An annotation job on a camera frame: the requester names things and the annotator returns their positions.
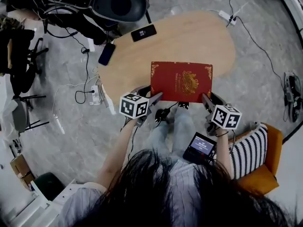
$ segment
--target gold emblem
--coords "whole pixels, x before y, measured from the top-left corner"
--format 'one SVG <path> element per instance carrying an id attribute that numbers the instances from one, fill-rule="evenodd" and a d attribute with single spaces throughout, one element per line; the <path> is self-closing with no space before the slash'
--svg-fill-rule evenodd
<path id="1" fill-rule="evenodd" d="M 183 71 L 183 85 L 182 91 L 186 95 L 195 93 L 195 89 L 198 88 L 198 79 L 195 79 L 196 74 L 192 74 L 191 71 Z"/>
<path id="2" fill-rule="evenodd" d="M 205 69 L 208 71 L 208 77 L 211 80 L 212 79 L 212 67 L 211 66 L 205 66 Z"/>
<path id="3" fill-rule="evenodd" d="M 151 65 L 151 77 L 153 77 L 153 75 L 155 74 L 156 68 L 157 68 L 158 66 L 159 66 L 159 65 Z"/>

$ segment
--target smartphone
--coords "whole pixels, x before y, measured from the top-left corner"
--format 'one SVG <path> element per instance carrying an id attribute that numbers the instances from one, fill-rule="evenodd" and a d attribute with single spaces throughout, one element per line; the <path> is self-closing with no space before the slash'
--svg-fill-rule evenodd
<path id="1" fill-rule="evenodd" d="M 107 66 L 115 48 L 116 46 L 114 44 L 107 43 L 103 49 L 102 54 L 100 55 L 98 62 L 104 66 Z"/>
<path id="2" fill-rule="evenodd" d="M 134 42 L 145 39 L 155 34 L 157 34 L 157 31 L 154 25 L 148 25 L 131 33 Z"/>

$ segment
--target red passport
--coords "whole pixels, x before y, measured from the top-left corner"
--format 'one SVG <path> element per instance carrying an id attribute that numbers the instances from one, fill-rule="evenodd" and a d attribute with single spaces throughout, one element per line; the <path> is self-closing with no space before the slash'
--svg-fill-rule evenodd
<path id="1" fill-rule="evenodd" d="M 213 66 L 201 63 L 153 61 L 151 96 L 163 93 L 163 101 L 201 103 L 212 92 Z"/>

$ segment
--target power outlet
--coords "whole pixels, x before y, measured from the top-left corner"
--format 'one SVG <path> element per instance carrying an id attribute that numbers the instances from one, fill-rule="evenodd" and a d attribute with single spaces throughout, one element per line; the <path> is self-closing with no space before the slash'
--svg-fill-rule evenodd
<path id="1" fill-rule="evenodd" d="M 91 86 L 91 90 L 94 90 L 92 93 L 93 101 L 90 102 L 90 105 L 100 105 L 101 98 L 100 98 L 100 92 L 99 92 L 99 86 L 93 85 Z"/>
<path id="2" fill-rule="evenodd" d="M 225 13 L 224 11 L 220 11 L 219 12 L 219 16 L 221 16 L 222 18 L 224 18 L 227 22 L 229 22 L 229 19 L 230 19 L 230 15 L 228 13 Z M 231 20 L 231 24 L 232 25 L 236 25 L 236 20 Z"/>

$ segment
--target marble floor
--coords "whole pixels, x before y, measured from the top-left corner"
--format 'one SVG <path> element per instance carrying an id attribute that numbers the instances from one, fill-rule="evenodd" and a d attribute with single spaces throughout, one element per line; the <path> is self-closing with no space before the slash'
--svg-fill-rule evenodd
<path id="1" fill-rule="evenodd" d="M 150 0 L 150 5 L 152 21 L 197 9 L 231 12 L 228 0 Z M 282 77 L 285 71 L 293 70 L 302 78 L 302 47 L 282 3 L 279 0 L 232 0 L 232 6 L 255 40 L 267 50 L 276 73 Z M 121 30 L 126 33 L 146 24 L 147 20 L 143 18 L 135 24 L 122 24 Z M 74 94 L 76 90 L 82 90 L 83 85 L 59 88 L 85 81 L 86 55 L 80 53 L 81 46 L 73 38 L 57 39 L 43 35 L 41 22 L 30 22 L 27 26 L 36 28 L 36 37 L 43 36 L 44 46 L 49 48 L 41 59 L 43 73 L 36 78 L 29 92 L 31 95 L 43 94 L 47 98 L 33 100 L 31 117 L 32 121 L 51 119 L 51 123 L 22 134 L 25 158 L 35 175 L 52 172 L 64 184 L 72 179 L 92 181 L 115 142 L 124 118 L 112 115 L 105 104 L 89 105 L 91 95 L 87 96 L 84 104 L 77 104 Z M 66 35 L 64 29 L 54 26 L 49 29 L 56 35 Z M 241 23 L 229 26 L 228 30 L 235 44 L 236 61 L 230 73 L 213 80 L 213 91 L 243 112 L 237 134 L 249 129 L 253 122 L 262 121 L 280 129 L 286 136 L 302 121 L 302 115 L 296 123 L 283 121 L 283 91 L 268 58 L 252 42 Z M 76 38 L 88 46 L 86 38 L 81 35 L 76 35 Z M 95 76 L 92 70 L 98 64 L 100 50 L 96 48 L 96 52 L 89 54 L 91 78 Z M 190 113 L 197 131 L 205 133 L 207 112 L 204 107 L 192 104 Z M 143 148 L 144 139 L 151 129 L 149 122 L 138 130 L 134 152 Z"/>

